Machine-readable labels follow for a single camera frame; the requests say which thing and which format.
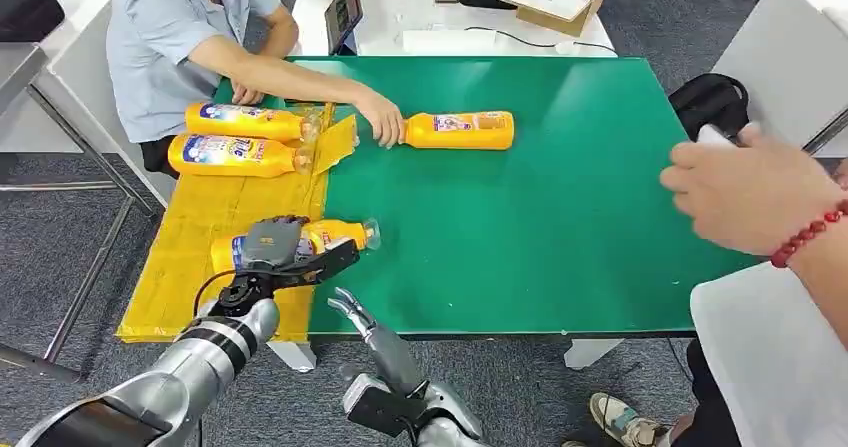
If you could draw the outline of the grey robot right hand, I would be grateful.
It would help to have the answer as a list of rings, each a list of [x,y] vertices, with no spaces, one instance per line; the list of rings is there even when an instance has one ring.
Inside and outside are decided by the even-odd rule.
[[[327,304],[344,315],[371,351],[378,373],[393,391],[405,397],[416,396],[425,383],[408,343],[377,321],[348,290],[336,287]]]

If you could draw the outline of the seated person's right hand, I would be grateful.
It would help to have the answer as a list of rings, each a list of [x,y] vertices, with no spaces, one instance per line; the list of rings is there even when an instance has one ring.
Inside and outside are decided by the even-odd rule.
[[[360,89],[353,105],[372,127],[372,137],[380,147],[390,149],[404,138],[404,118],[398,107],[368,87]]]

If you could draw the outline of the standing person's hand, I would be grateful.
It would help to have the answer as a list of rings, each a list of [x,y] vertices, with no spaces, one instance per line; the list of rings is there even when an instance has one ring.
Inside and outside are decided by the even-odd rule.
[[[771,255],[847,199],[814,158],[763,134],[757,124],[744,127],[739,140],[739,146],[678,144],[660,174],[699,237]]]

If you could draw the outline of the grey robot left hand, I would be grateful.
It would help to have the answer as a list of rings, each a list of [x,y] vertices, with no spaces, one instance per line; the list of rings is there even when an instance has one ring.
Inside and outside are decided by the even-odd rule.
[[[319,285],[360,260],[352,239],[322,252],[299,252],[303,229],[308,223],[306,217],[284,215],[253,224],[236,265],[235,280],[257,284],[270,292]]]

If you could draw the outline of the seated person's left hand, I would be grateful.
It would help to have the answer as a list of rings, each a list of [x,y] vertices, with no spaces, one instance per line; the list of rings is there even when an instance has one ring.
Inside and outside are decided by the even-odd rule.
[[[232,104],[243,106],[257,105],[264,99],[265,94],[258,90],[246,87],[237,82],[232,82],[231,86],[233,90]]]

